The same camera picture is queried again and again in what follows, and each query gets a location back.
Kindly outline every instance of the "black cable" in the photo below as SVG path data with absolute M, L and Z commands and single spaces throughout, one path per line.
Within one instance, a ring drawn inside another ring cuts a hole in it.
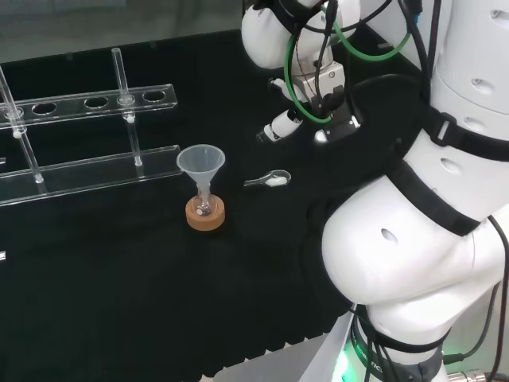
M 433 4 L 433 16 L 431 17 L 431 33 L 429 34 L 428 48 L 428 66 L 429 71 L 433 73 L 435 65 L 435 55 L 437 54 L 438 24 L 440 22 L 440 11 L 442 0 L 435 0 Z
M 492 322 L 493 309 L 495 308 L 496 293 L 499 289 L 499 285 L 500 285 L 500 283 L 496 284 L 493 287 L 492 297 L 490 298 L 488 314 L 486 315 L 486 321 L 484 322 L 483 332 L 481 333 L 476 345 L 472 348 L 472 350 L 470 350 L 469 352 L 466 352 L 465 354 L 458 353 L 458 354 L 445 355 L 444 356 L 444 364 L 455 364 L 457 362 L 464 361 L 466 358 L 473 356 L 477 352 L 477 350 L 479 350 L 480 346 L 484 343 L 484 340 L 486 339 L 486 335 L 488 334 L 488 331 L 490 329 L 490 323 Z
M 490 373 L 489 372 L 486 372 L 484 375 L 486 376 L 487 379 L 489 379 L 489 377 L 490 377 Z M 499 382 L 509 382 L 509 376 L 506 375 L 506 374 L 497 373 L 493 377 L 493 380 L 497 380 Z
M 396 379 L 396 382 L 400 382 L 399 375 L 396 372 L 396 367 L 394 366 L 394 362 L 390 358 L 389 352 L 387 352 L 387 349 L 385 349 L 384 346 L 380 346 L 382 348 L 383 353 L 385 354 L 386 359 L 389 361 L 390 370 L 392 370 L 392 373 L 394 374 L 394 378 Z
M 496 284 L 493 287 L 492 297 L 490 298 L 490 305 L 488 307 L 488 314 L 486 316 L 486 322 L 484 323 L 483 332 L 480 335 L 480 338 L 479 338 L 478 342 L 476 343 L 476 345 L 472 348 L 472 350 L 470 350 L 469 352 L 466 352 L 466 354 L 464 355 L 465 358 L 469 358 L 469 357 L 473 356 L 477 352 L 477 350 L 479 350 L 480 346 L 484 342 L 484 339 L 486 338 L 486 335 L 488 334 L 488 330 L 490 329 L 490 322 L 492 321 L 492 316 L 493 316 L 493 308 L 495 308 L 496 293 L 499 289 L 499 285 L 500 285 L 500 283 Z
M 317 90 L 317 98 L 318 98 L 319 104 L 322 104 L 322 102 L 324 102 L 324 97 L 321 96 L 321 92 L 320 92 L 320 70 L 321 70 L 321 63 L 324 59 L 325 50 L 327 49 L 329 36 L 330 36 L 330 34 L 329 35 L 327 35 L 327 33 L 325 34 L 324 42 L 321 45 L 320 55 L 318 56 L 318 61 L 317 61 L 316 70 L 315 70 L 315 89 Z
M 408 5 L 406 4 L 406 0 L 398 0 L 399 7 L 403 12 L 403 16 L 405 16 L 406 25 L 408 30 L 412 34 L 412 38 L 415 42 L 415 47 L 417 48 L 417 52 L 419 55 L 419 63 L 421 65 L 421 74 L 422 74 L 422 89 L 421 96 L 426 104 L 429 104 L 431 97 L 431 74 L 428 66 L 428 57 L 426 55 L 426 49 L 424 46 L 424 42 L 422 41 L 421 32 L 419 32 L 419 28 L 415 24 L 414 15 L 410 12 Z
M 373 341 L 371 339 L 367 340 L 367 363 L 366 363 L 366 374 L 364 374 L 364 382 L 369 382 L 371 376 L 371 361 L 372 361 L 372 349 L 373 349 Z
M 376 355 L 379 356 L 379 362 L 380 362 L 379 366 L 382 369 L 383 380 L 390 380 L 390 377 L 389 377 L 390 374 L 387 371 L 385 362 L 383 362 L 382 351 L 380 350 L 380 344 L 375 343 L 375 350 L 376 350 Z
M 320 54 L 318 55 L 318 61 L 315 65 L 315 89 L 317 90 L 317 98 L 318 102 L 321 105 L 324 101 L 324 98 L 321 96 L 320 92 L 320 70 L 321 63 L 324 60 L 325 50 L 327 49 L 328 39 L 332 34 L 332 29 L 334 28 L 334 23 L 336 22 L 337 15 L 337 0 L 330 0 L 328 2 L 327 10 L 325 11 L 325 34 L 324 34 L 324 42 L 321 45 Z
M 343 33 L 345 33 L 345 32 L 349 32 L 350 30 L 357 29 L 357 28 L 359 28 L 362 25 L 365 25 L 366 23 L 368 23 L 371 20 L 373 20 L 374 18 L 376 18 L 379 14 L 381 14 L 389 6 L 389 4 L 391 4 L 391 3 L 392 3 L 392 0 L 386 0 L 372 14 L 370 14 L 369 16 L 366 16 L 366 18 L 363 18 L 362 20 L 359 20 L 355 24 L 352 24 L 352 25 L 346 26 L 344 28 L 341 28 L 341 31 Z M 314 28 L 314 27 L 309 26 L 309 25 L 304 25 L 304 28 L 307 29 L 307 30 L 310 30 L 311 32 L 315 32 L 315 33 L 325 33 L 325 29 Z
M 503 229 L 500 227 L 499 223 L 496 221 L 495 217 L 489 216 L 488 220 L 492 223 L 493 227 L 497 231 L 502 240 L 503 250 L 505 252 L 505 265 L 503 269 L 503 281 L 502 281 L 502 303 L 500 308 L 500 324 L 499 324 L 499 336 L 496 347 L 496 355 L 495 362 L 493 364 L 492 372 L 488 378 L 488 382 L 492 382 L 495 379 L 495 375 L 499 370 L 500 361 L 502 360 L 502 351 L 503 351 L 503 331 L 505 330 L 506 324 L 506 312 L 507 312 L 507 288 L 509 287 L 509 242 L 507 241 L 507 237 L 503 232 Z

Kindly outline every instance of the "gray floor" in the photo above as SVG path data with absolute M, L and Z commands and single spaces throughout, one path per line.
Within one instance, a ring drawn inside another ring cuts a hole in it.
M 0 63 L 240 23 L 239 0 L 0 0 Z

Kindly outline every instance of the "green cable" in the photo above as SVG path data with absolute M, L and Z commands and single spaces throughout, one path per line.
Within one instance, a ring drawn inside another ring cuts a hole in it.
M 369 54 L 360 52 L 359 50 L 355 49 L 352 44 L 350 44 L 350 42 L 348 41 L 346 36 L 343 34 L 343 32 L 341 32 L 341 28 L 337 25 L 337 22 L 334 23 L 334 30 L 336 31 L 336 34 L 339 36 L 344 47 L 351 54 L 353 54 L 355 57 L 360 58 L 361 60 L 371 61 L 371 62 L 385 61 L 385 60 L 388 60 L 388 59 L 394 57 L 395 55 L 397 55 L 398 53 L 401 52 L 401 49 L 403 49 L 403 47 L 406 45 L 408 40 L 412 37 L 411 33 L 407 33 L 405 38 L 403 38 L 403 40 L 399 43 L 399 45 L 396 48 L 392 49 L 390 52 L 382 54 L 380 56 L 370 56 Z
M 295 95 L 295 92 L 293 91 L 293 87 L 292 87 L 292 83 L 289 79 L 289 75 L 288 75 L 288 72 L 289 72 L 289 58 L 290 58 L 290 55 L 292 54 L 292 46 L 293 46 L 293 43 L 295 41 L 295 36 L 292 36 L 289 38 L 289 41 L 288 41 L 288 49 L 286 50 L 286 59 L 285 59 L 285 82 L 286 82 L 286 87 L 288 88 L 288 93 L 290 95 L 290 97 L 292 97 L 292 101 L 293 103 L 295 103 L 295 106 L 297 107 L 297 109 L 299 109 L 299 111 L 305 115 L 307 118 L 311 119 L 313 122 L 315 123 L 329 123 L 332 121 L 332 118 L 331 117 L 327 117 L 326 119 L 320 119 L 320 118 L 317 118 L 315 117 L 314 115 L 310 114 L 301 104 L 301 102 L 299 101 L 299 99 L 297 98 L 297 96 Z
M 369 54 L 362 53 L 359 50 L 355 49 L 352 44 L 348 41 L 348 39 L 344 36 L 343 32 L 341 31 L 341 28 L 339 25 L 337 25 L 337 22 L 334 22 L 334 30 L 336 31 L 337 36 L 340 38 L 341 42 L 343 43 L 344 47 L 354 56 L 360 58 L 361 60 L 370 61 L 370 62 L 380 62 L 389 60 L 390 58 L 394 57 L 398 53 L 401 52 L 403 47 L 406 45 L 410 37 L 412 36 L 410 32 L 408 32 L 403 38 L 403 40 L 399 43 L 399 45 L 392 49 L 390 52 L 382 54 L 380 56 L 370 56 Z M 310 114 L 301 104 L 297 96 L 295 95 L 295 92 L 293 91 L 293 86 L 289 78 L 289 59 L 290 55 L 292 54 L 292 46 L 295 40 L 295 36 L 291 36 L 288 40 L 288 49 L 286 50 L 286 58 L 285 58 L 285 82 L 286 87 L 288 88 L 288 93 L 290 97 L 292 98 L 293 103 L 295 103 L 295 106 L 299 111 L 305 115 L 308 119 L 312 120 L 315 123 L 329 123 L 331 122 L 332 118 L 327 117 L 326 119 L 319 119 L 315 117 L 314 115 Z

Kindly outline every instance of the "cable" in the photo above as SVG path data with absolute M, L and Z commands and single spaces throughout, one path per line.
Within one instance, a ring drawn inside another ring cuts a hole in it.
M 369 382 L 369 377 L 371 376 L 371 361 L 372 361 L 372 350 L 373 350 L 373 341 L 371 339 L 367 340 L 367 363 L 366 363 L 366 374 L 364 375 L 364 382 Z
M 362 20 L 359 20 L 355 24 L 341 28 L 341 30 L 343 32 L 349 32 L 351 30 L 359 28 L 362 25 L 365 25 L 366 23 L 370 22 L 372 19 L 376 18 L 379 14 L 381 14 L 391 3 L 392 3 L 392 0 L 386 0 L 377 10 L 375 10 L 375 12 L 373 12 L 369 16 L 366 16 L 365 18 L 363 18 Z M 310 30 L 311 32 L 315 32 L 315 33 L 325 33 L 325 29 L 314 28 L 309 25 L 304 25 L 304 28 L 307 30 Z
M 486 372 L 484 375 L 486 376 L 487 379 L 489 379 L 491 374 L 489 372 Z M 493 377 L 493 380 L 497 380 L 499 382 L 509 382 L 509 376 L 506 374 L 497 373 Z
M 330 0 L 328 2 L 327 9 L 325 11 L 325 33 L 324 33 L 324 42 L 321 45 L 320 54 L 318 55 L 318 62 L 316 63 L 315 69 L 315 89 L 317 90 L 317 98 L 318 102 L 321 105 L 324 101 L 324 98 L 321 96 L 320 92 L 320 70 L 321 63 L 324 60 L 325 50 L 327 49 L 328 39 L 332 34 L 332 29 L 334 28 L 334 23 L 336 22 L 337 15 L 337 0 Z
M 476 343 L 476 345 L 469 352 L 466 352 L 466 354 L 464 355 L 465 358 L 469 358 L 469 357 L 473 356 L 477 352 L 477 350 L 479 350 L 480 346 L 483 344 L 484 340 L 486 339 L 486 335 L 488 334 L 488 330 L 490 329 L 490 323 L 492 321 L 493 308 L 495 307 L 496 293 L 499 290 L 499 285 L 500 285 L 500 283 L 496 284 L 493 287 L 492 297 L 490 298 L 490 305 L 488 307 L 488 314 L 486 316 L 486 322 L 484 323 L 483 332 L 480 335 L 480 338 L 479 338 L 478 342 Z
M 386 359 L 389 361 L 390 370 L 392 370 L 392 373 L 394 374 L 394 378 L 396 379 L 396 382 L 400 382 L 399 375 L 396 372 L 396 368 L 394 367 L 394 362 L 391 360 L 389 352 L 387 352 L 387 349 L 385 349 L 384 346 L 380 346 L 380 348 L 382 349 L 383 353 L 385 354 Z
M 307 117 L 308 119 L 310 119 L 311 121 L 313 121 L 315 123 L 329 123 L 332 121 L 331 117 L 327 117 L 325 119 L 320 119 L 320 118 L 315 117 L 314 115 L 309 113 L 304 108 L 304 106 L 302 106 L 301 101 L 299 101 L 299 99 L 295 95 L 295 91 L 293 89 L 293 83 L 290 80 L 290 78 L 291 78 L 291 68 L 292 68 L 292 61 L 293 61 L 293 52 L 295 51 L 296 40 L 297 39 L 295 38 L 295 36 L 291 36 L 288 41 L 288 49 L 286 50 L 284 72 L 285 72 L 285 82 L 286 82 L 286 87 L 288 89 L 288 93 L 289 93 L 290 97 L 292 98 L 293 103 L 295 103 L 295 106 L 297 107 L 297 109 L 305 117 Z
M 318 98 L 318 102 L 320 104 L 324 101 L 324 97 L 321 96 L 321 92 L 320 92 L 320 70 L 321 70 L 321 63 L 324 60 L 325 50 L 327 49 L 329 36 L 330 36 L 330 34 L 329 35 L 327 35 L 327 33 L 325 34 L 324 42 L 322 43 L 321 49 L 320 49 L 320 55 L 318 56 L 318 61 L 317 61 L 317 65 L 316 65 L 317 69 L 315 70 L 315 89 L 317 90 L 317 98 Z
M 345 43 L 345 41 L 346 41 L 345 45 L 348 44 L 353 50 L 355 50 L 356 52 L 360 53 L 359 51 L 357 51 L 355 48 L 353 48 L 348 43 L 348 40 L 341 33 L 341 30 L 340 30 L 340 28 L 339 28 L 339 26 L 337 25 L 336 22 L 334 22 L 334 29 L 340 35 L 340 38 L 344 39 L 343 43 Z M 383 54 L 381 56 L 371 56 L 372 60 L 373 61 L 379 61 L 379 60 L 388 60 L 389 58 L 392 58 L 393 56 L 395 56 L 396 54 L 398 54 L 401 51 L 401 49 L 403 48 L 403 46 L 405 46 L 405 44 L 408 42 L 409 39 L 410 39 L 410 35 L 407 34 L 405 36 L 405 38 L 403 39 L 403 41 L 399 44 L 399 46 L 396 49 L 394 49 L 393 51 L 391 51 L 389 53 Z M 287 50 L 286 50 L 286 58 L 285 58 L 285 67 L 284 67 L 285 82 L 286 82 L 286 87 L 288 88 L 288 93 L 289 93 L 293 103 L 295 103 L 295 106 L 297 107 L 297 109 L 306 118 L 308 118 L 309 120 L 311 120 L 311 121 L 313 121 L 315 123 L 322 123 L 322 124 L 323 123 L 329 123 L 332 120 L 332 118 L 330 116 L 325 118 L 325 119 L 320 119 L 320 118 L 315 117 L 314 115 L 309 113 L 304 108 L 304 106 L 302 106 L 301 102 L 299 101 L 299 99 L 295 95 L 295 91 L 293 89 L 293 83 L 291 81 L 291 78 L 292 78 L 292 76 L 291 76 L 291 70 L 292 69 L 291 68 L 292 68 L 292 62 L 293 62 L 293 52 L 295 51 L 295 45 L 296 45 L 296 37 L 295 36 L 291 36 L 289 41 L 288 41 L 288 47 L 287 47 Z
M 380 345 L 377 343 L 375 343 L 375 350 L 376 350 L 376 355 L 379 356 L 379 361 L 380 361 L 379 366 L 382 369 L 383 380 L 390 380 L 389 373 L 387 372 L 387 367 L 385 365 L 385 362 L 383 362 L 382 351 L 380 350 Z
M 398 0 L 399 7 L 405 16 L 406 25 L 408 30 L 412 34 L 414 38 L 415 47 L 417 48 L 417 53 L 419 55 L 419 63 L 421 64 L 421 74 L 422 74 L 422 89 L 421 96 L 424 99 L 426 104 L 429 104 L 430 96 L 431 96 L 431 75 L 429 72 L 428 66 L 428 57 L 426 55 L 426 50 L 424 46 L 424 42 L 422 42 L 422 36 L 419 32 L 419 28 L 415 24 L 414 16 L 410 12 L 405 0 Z
M 312 73 L 308 73 L 308 74 L 304 74 L 304 69 L 302 68 L 302 64 L 301 64 L 301 58 L 299 57 L 299 39 L 300 39 L 301 35 L 299 35 L 297 37 L 297 44 L 295 45 L 295 55 L 297 56 L 297 63 L 299 65 L 299 69 L 301 70 L 301 76 L 304 77 L 304 81 L 306 82 L 306 84 L 308 85 L 309 87 L 309 90 L 312 92 L 312 94 L 316 97 L 317 95 L 315 94 L 315 92 L 313 91 L 313 88 L 311 87 L 311 84 L 309 83 L 308 81 L 308 76 L 310 76 Z
M 442 0 L 435 0 L 433 4 L 433 16 L 431 17 L 431 33 L 429 34 L 428 48 L 428 66 L 430 72 L 433 72 L 435 55 L 437 54 L 438 24 L 440 22 L 441 7 Z
M 334 30 L 336 31 L 336 35 L 340 38 L 341 42 L 343 43 L 344 47 L 354 56 L 360 58 L 361 60 L 365 61 L 385 61 L 389 60 L 390 58 L 394 57 L 398 53 L 401 52 L 403 47 L 406 45 L 408 40 L 410 39 L 410 33 L 407 33 L 406 36 L 403 38 L 403 40 L 398 44 L 398 46 L 394 49 L 392 49 L 390 52 L 381 54 L 379 56 L 371 56 L 366 53 L 362 53 L 359 50 L 355 49 L 352 44 L 348 41 L 346 36 L 343 34 L 343 31 L 341 30 L 340 26 L 337 24 L 337 22 L 334 22 Z
M 500 324 L 499 324 L 499 337 L 497 341 L 496 347 L 496 355 L 495 362 L 493 364 L 492 372 L 488 378 L 488 382 L 492 382 L 495 379 L 495 375 L 499 370 L 500 361 L 502 359 L 502 351 L 503 351 L 503 331 L 505 330 L 506 324 L 506 313 L 507 313 L 507 288 L 509 287 L 509 242 L 507 241 L 507 237 L 503 232 L 503 229 L 500 227 L 499 223 L 496 221 L 495 217 L 489 216 L 488 220 L 492 223 L 493 227 L 497 231 L 502 240 L 503 250 L 505 252 L 505 265 L 503 269 L 503 281 L 502 281 L 502 303 L 500 304 Z
M 486 321 L 484 323 L 483 332 L 480 335 L 479 340 L 477 341 L 476 345 L 472 348 L 472 350 L 470 350 L 469 352 L 466 352 L 465 354 L 458 353 L 458 354 L 449 354 L 449 355 L 444 356 L 444 364 L 455 364 L 457 362 L 462 362 L 466 358 L 473 356 L 477 352 L 477 350 L 479 350 L 480 346 L 483 344 L 484 340 L 486 339 L 488 330 L 490 329 L 490 323 L 492 322 L 493 309 L 495 308 L 496 294 L 499 289 L 499 285 L 500 285 L 500 283 L 496 284 L 493 287 L 492 297 L 490 298 L 488 314 L 486 315 Z

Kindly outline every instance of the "test tube rack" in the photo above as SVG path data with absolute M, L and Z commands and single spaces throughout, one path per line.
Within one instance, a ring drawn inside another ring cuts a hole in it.
M 137 181 L 181 174 L 176 165 L 179 146 L 140 150 L 136 114 L 177 106 L 171 84 L 131 88 L 119 48 L 111 50 L 119 89 L 15 102 L 0 67 L 0 130 L 11 129 L 29 165 L 27 170 L 2 173 L 8 158 L 0 158 L 0 207 L 81 193 Z M 27 127 L 62 123 L 106 115 L 121 115 L 125 121 L 131 152 L 100 158 L 39 166 L 30 145 Z

